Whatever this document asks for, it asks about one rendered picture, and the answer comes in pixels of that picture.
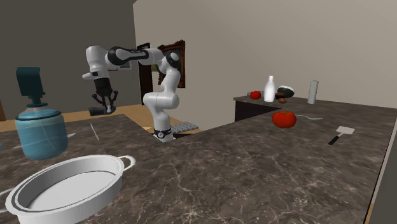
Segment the black flat block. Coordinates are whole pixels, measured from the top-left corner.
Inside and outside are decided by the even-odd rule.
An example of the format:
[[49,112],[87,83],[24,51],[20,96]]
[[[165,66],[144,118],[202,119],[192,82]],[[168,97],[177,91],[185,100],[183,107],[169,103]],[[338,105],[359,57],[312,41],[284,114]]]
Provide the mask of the black flat block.
[[91,116],[110,115],[116,111],[116,106],[112,106],[111,109],[104,107],[89,107],[88,111]]

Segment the thin white stick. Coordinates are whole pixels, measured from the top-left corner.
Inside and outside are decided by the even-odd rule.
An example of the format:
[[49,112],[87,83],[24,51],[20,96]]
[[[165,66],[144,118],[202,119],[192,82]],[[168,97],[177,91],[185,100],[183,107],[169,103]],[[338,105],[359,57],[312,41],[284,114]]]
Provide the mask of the thin white stick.
[[92,123],[90,123],[90,128],[92,129],[95,138],[99,141],[99,140],[100,140],[100,139],[99,139],[99,136],[97,135],[97,133],[96,133],[96,131],[95,131],[94,126],[92,125]]

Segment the blue soap dispenser bottle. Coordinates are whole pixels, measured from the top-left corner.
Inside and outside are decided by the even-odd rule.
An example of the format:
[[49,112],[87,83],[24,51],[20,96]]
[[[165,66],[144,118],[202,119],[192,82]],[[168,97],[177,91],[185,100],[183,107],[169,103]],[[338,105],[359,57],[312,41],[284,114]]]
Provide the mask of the blue soap dispenser bottle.
[[68,147],[64,117],[59,110],[48,107],[39,67],[18,67],[18,86],[22,96],[31,103],[15,118],[21,148],[26,157],[46,160],[63,153]]

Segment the grey ribbed robot stand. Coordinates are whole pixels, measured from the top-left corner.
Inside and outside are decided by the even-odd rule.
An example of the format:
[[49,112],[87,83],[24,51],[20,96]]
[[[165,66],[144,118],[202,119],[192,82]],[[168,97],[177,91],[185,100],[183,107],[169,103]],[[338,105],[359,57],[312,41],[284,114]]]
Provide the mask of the grey ribbed robot stand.
[[180,134],[180,133],[184,133],[184,132],[188,132],[191,130],[196,130],[199,127],[197,125],[194,125],[190,122],[181,122],[181,123],[177,123],[175,125],[171,126],[171,131],[173,134]]

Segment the white bottle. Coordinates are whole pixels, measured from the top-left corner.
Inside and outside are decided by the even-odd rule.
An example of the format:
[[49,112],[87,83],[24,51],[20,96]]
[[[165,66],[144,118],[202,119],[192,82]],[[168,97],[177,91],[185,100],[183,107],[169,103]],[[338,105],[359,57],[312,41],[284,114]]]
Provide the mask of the white bottle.
[[268,81],[263,92],[263,98],[265,102],[273,102],[275,99],[275,83],[273,76],[268,77]]

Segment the large red tomato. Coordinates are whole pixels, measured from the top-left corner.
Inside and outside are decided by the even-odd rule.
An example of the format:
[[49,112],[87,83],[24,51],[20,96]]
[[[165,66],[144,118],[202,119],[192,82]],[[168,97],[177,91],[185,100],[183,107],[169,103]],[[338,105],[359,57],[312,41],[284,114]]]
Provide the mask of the large red tomato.
[[279,128],[289,129],[296,124],[296,115],[290,111],[278,111],[272,115],[272,122]]

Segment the dark green and white bowl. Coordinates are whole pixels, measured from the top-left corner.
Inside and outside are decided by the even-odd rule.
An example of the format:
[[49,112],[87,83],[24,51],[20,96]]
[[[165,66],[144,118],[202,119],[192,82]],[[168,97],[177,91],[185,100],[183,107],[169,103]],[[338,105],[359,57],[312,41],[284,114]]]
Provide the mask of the dark green and white bowl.
[[277,93],[283,93],[285,98],[290,98],[294,96],[295,90],[292,87],[281,85],[277,89]]

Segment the grey cylinder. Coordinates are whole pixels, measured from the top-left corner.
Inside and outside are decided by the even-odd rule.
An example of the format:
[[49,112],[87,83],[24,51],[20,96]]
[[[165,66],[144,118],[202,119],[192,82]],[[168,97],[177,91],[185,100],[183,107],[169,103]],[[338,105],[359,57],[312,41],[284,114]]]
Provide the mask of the grey cylinder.
[[307,98],[308,104],[314,104],[316,101],[317,90],[318,90],[319,82],[317,80],[313,80],[310,82],[309,94]]

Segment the brown framed wall picture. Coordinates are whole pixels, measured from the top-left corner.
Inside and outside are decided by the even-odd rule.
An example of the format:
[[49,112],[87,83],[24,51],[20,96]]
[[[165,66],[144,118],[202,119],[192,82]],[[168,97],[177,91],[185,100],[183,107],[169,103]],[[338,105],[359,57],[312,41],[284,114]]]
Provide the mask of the brown framed wall picture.
[[161,50],[164,54],[169,52],[174,52],[179,56],[180,63],[178,66],[178,71],[181,73],[181,78],[178,83],[178,88],[186,88],[185,48],[186,48],[186,42],[185,40],[182,39],[173,44],[158,46],[158,49]]

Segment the white two-handled pan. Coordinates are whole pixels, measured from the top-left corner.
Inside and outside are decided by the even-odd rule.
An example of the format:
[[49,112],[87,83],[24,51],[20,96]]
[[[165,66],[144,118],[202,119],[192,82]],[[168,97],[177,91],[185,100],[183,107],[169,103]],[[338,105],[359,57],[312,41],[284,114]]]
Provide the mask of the white two-handled pan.
[[20,224],[75,224],[106,207],[122,188],[123,173],[136,164],[124,155],[88,155],[51,165],[29,176],[7,194],[0,213]]

